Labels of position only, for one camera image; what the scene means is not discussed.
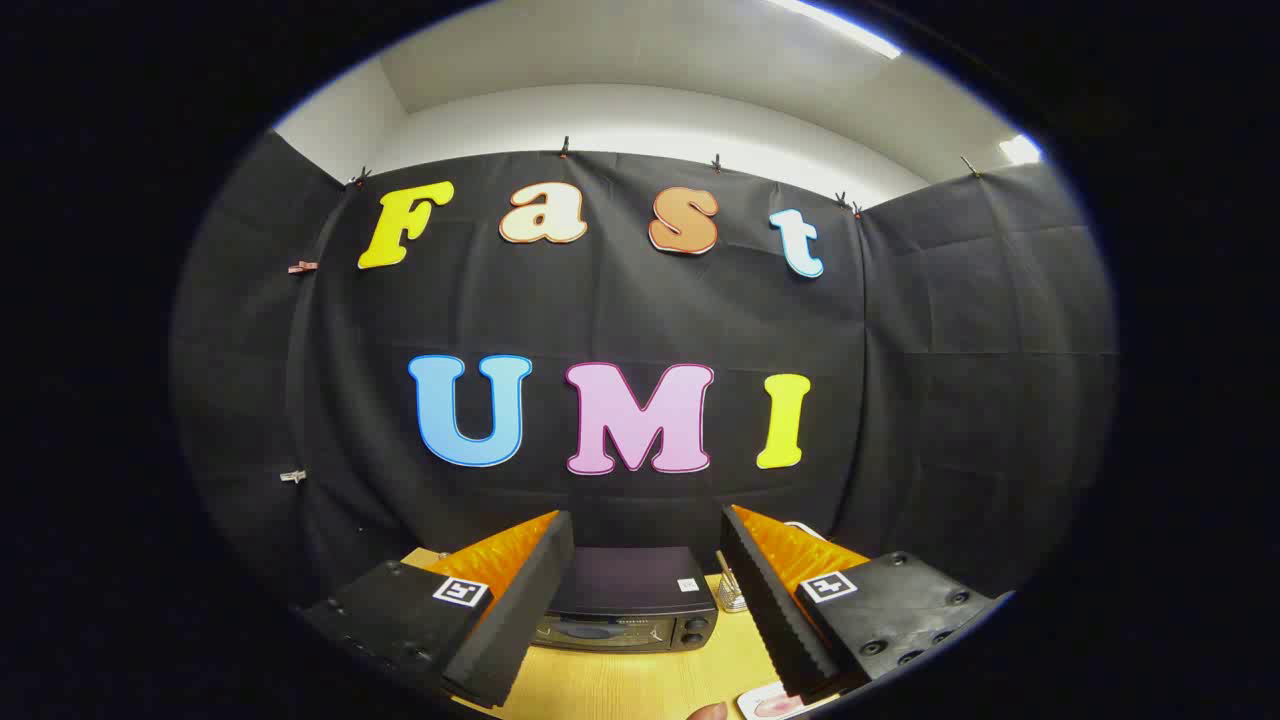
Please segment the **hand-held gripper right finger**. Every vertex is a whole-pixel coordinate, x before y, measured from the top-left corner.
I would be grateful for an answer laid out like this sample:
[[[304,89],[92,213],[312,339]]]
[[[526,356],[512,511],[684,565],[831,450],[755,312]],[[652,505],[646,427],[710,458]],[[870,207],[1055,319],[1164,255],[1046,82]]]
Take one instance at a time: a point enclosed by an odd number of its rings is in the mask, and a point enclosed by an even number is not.
[[[913,553],[869,559],[737,505],[722,510],[719,550],[783,688],[806,702],[901,676],[1010,600]]]

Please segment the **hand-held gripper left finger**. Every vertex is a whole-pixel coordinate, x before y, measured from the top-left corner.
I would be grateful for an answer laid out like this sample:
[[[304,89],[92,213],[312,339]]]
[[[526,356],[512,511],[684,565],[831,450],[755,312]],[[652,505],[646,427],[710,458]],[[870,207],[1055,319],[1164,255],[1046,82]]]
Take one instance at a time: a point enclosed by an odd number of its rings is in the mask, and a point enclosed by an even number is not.
[[[381,562],[300,615],[416,694],[500,707],[573,550],[570,512],[545,512],[428,568]]]

